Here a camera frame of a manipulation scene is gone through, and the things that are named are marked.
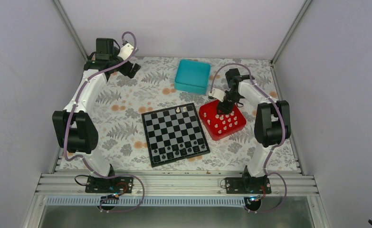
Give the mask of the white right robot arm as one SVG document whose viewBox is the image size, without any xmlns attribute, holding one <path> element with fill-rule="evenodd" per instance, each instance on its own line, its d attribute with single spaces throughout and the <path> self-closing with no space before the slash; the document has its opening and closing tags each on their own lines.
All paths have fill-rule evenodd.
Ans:
<svg viewBox="0 0 372 228">
<path fill-rule="evenodd" d="M 260 145 L 245 168 L 247 177 L 241 184 L 246 193 L 254 193 L 260 187 L 258 178 L 268 175 L 267 163 L 272 151 L 291 135 L 289 103 L 285 100 L 274 101 L 251 75 L 241 75 L 236 68 L 228 70 L 225 76 L 229 89 L 220 91 L 217 97 L 217 114 L 230 114 L 241 99 L 256 106 L 254 136 Z"/>
</svg>

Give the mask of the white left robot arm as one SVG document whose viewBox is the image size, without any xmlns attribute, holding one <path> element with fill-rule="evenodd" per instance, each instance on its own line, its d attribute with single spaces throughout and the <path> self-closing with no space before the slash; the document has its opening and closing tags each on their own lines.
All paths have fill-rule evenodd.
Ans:
<svg viewBox="0 0 372 228">
<path fill-rule="evenodd" d="M 130 58 L 138 51 L 136 43 L 124 38 L 122 45 L 113 38 L 97 38 L 96 50 L 87 57 L 80 85 L 75 94 L 61 111 L 55 111 L 52 122 L 59 146 L 66 161 L 81 159 L 91 176 L 99 178 L 97 185 L 104 192 L 116 188 L 116 178 L 112 165 L 95 152 L 98 144 L 98 131 L 89 111 L 106 86 L 110 75 L 119 71 L 133 78 L 140 69 L 132 64 Z"/>
</svg>

